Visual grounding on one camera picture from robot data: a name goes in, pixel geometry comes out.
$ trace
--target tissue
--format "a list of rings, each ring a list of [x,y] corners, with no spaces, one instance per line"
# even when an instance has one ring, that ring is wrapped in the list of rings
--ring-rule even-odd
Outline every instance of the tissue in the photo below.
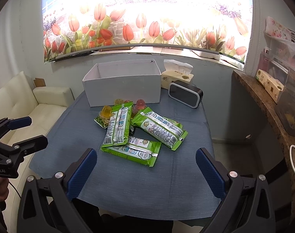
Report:
[[[193,78],[191,71],[193,66],[176,60],[164,60],[165,71],[161,73],[161,87],[169,89],[170,83],[176,80],[183,81],[187,84]]]

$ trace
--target white box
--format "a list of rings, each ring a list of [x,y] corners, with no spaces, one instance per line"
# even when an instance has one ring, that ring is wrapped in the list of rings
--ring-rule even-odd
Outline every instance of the white box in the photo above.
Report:
[[[83,86],[91,107],[114,105],[114,100],[158,103],[161,73],[153,59],[122,60],[95,64]]]

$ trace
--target table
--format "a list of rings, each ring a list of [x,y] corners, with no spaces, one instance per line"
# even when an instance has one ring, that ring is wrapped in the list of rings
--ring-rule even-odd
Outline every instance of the table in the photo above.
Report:
[[[159,220],[210,217],[220,199],[214,197],[195,154],[205,147],[214,157],[209,125],[202,104],[192,109],[161,90],[160,103],[147,104],[159,115],[183,124],[189,132],[176,151],[160,148],[153,167],[100,150],[106,130],[94,118],[102,107],[90,107],[85,92],[62,114],[47,135],[48,146],[37,152],[29,167],[42,178],[65,171],[87,148],[97,151],[97,164],[79,199],[122,215]],[[135,137],[153,140],[136,128]]]
[[[278,142],[282,148],[292,189],[291,219],[295,217],[295,173],[292,171],[290,162],[290,146],[295,144],[295,137],[290,136],[284,129],[279,117],[275,112],[276,103],[266,92],[266,90],[257,82],[257,80],[244,73],[233,71],[232,76],[246,89],[246,91],[255,100],[262,112],[265,114],[274,133],[277,135]],[[293,163],[295,165],[295,150],[292,150]]]

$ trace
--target gray-blue fabric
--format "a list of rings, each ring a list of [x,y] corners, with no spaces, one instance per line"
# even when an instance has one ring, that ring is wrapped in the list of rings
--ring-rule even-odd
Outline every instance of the gray-blue fabric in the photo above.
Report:
[[[157,114],[183,124],[188,136],[176,151],[162,145],[153,167],[100,150],[106,130],[94,118],[102,107],[90,107],[85,92],[49,131],[48,146],[29,165],[42,178],[65,171],[87,148],[97,151],[97,164],[79,199],[122,215],[159,220],[212,216],[220,199],[214,197],[196,164],[196,151],[205,147],[214,157],[210,129],[202,103],[192,109],[161,90],[160,103],[147,104]],[[136,128],[134,137],[156,141]]]

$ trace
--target silver bolt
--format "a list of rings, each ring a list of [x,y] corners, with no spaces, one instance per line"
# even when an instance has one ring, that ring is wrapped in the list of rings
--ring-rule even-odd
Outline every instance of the silver bolt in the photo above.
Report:
[[[55,174],[55,177],[56,177],[57,179],[60,179],[62,176],[63,176],[63,172],[57,172],[57,173]]]
[[[265,180],[265,179],[266,179],[266,177],[265,177],[265,175],[263,175],[263,174],[260,174],[260,175],[259,175],[259,179],[260,179],[260,180]]]
[[[34,180],[34,176],[30,175],[30,176],[27,178],[27,181],[28,181],[28,182],[31,182],[32,180]]]
[[[236,172],[234,172],[234,171],[231,171],[231,172],[229,173],[229,175],[230,175],[231,177],[233,177],[233,178],[235,178],[235,177],[238,176],[238,174],[237,174]]]

